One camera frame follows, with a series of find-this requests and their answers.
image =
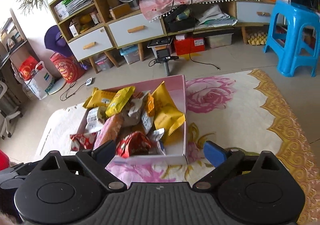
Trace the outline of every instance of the pink snack package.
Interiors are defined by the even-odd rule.
[[[123,122],[124,118],[120,113],[108,118],[97,136],[93,149],[100,147],[103,143],[111,139],[116,141]]]

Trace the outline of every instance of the white wall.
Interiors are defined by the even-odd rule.
[[[19,6],[15,0],[0,0],[0,23],[10,17],[9,9],[12,8],[24,34],[39,59],[44,61],[46,68],[52,75],[56,77],[61,76],[54,64],[50,61],[50,56],[52,56],[54,52],[47,50],[44,46],[45,33],[50,27],[56,24],[51,13],[49,10],[40,11],[35,9],[33,13],[25,16],[18,10]]]

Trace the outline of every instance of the blue plastic stool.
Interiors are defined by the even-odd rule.
[[[276,33],[276,21],[279,13],[284,15],[288,22],[287,34]],[[312,50],[308,44],[302,40],[303,29],[307,26],[312,26],[316,30],[315,50]],[[294,71],[298,66],[311,66],[311,76],[315,77],[320,51],[320,42],[318,42],[319,33],[320,18],[317,14],[307,7],[277,0],[272,11],[268,38],[263,51],[267,52],[270,47],[278,55],[279,62],[277,70],[282,75],[293,77]],[[276,39],[285,39],[284,48]],[[302,48],[305,49],[310,56],[300,55]]]

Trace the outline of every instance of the yellow bag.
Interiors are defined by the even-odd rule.
[[[170,105],[162,107],[154,119],[156,129],[164,128],[167,136],[170,136],[185,121],[185,115]]]
[[[112,115],[120,113],[131,98],[135,89],[134,86],[129,86],[119,90],[110,102],[108,109],[106,110],[106,116],[111,117]]]
[[[96,107],[108,107],[116,93],[99,90],[97,87],[93,88],[92,95],[85,101],[82,107],[86,109]]]
[[[152,93],[152,97],[154,99],[156,115],[159,112],[159,110],[164,106],[170,105],[174,108],[177,108],[173,100],[171,99],[171,96],[167,88],[165,87],[164,81]]]

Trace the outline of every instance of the red candy wrapper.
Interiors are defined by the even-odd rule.
[[[97,132],[94,132],[94,133],[70,135],[71,150],[79,151],[82,149],[92,149],[93,143],[97,134],[98,134]]]
[[[142,132],[135,131],[118,143],[116,153],[122,158],[128,158],[133,155],[148,155],[150,148],[148,138]]]

